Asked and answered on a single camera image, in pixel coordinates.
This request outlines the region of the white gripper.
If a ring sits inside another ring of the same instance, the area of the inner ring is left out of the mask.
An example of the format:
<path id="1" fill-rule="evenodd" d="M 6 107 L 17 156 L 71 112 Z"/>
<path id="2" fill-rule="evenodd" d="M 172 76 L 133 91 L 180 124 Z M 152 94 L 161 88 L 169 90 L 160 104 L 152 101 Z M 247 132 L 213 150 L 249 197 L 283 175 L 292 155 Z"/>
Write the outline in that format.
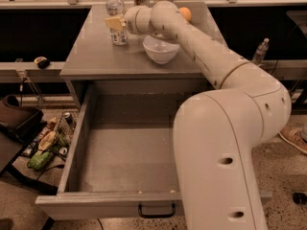
<path id="1" fill-rule="evenodd" d="M 135 6 L 127 9 L 122 15 L 105 19 L 106 26 L 112 30 L 122 31 L 127 27 L 133 35 L 147 35 L 153 31 L 151 23 L 152 9 L 147 6 Z"/>

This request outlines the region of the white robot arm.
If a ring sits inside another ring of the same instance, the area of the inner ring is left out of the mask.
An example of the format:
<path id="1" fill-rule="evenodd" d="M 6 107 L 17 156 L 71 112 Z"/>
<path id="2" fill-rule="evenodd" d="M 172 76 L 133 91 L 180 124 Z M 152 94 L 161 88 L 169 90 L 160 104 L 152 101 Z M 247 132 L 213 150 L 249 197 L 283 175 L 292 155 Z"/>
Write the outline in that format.
<path id="1" fill-rule="evenodd" d="M 110 29 L 178 43 L 212 84 L 187 99 L 173 127 L 174 153 L 188 230 L 268 230 L 251 151 L 291 115 L 287 89 L 259 66 L 191 25 L 160 1 L 106 19 Z"/>

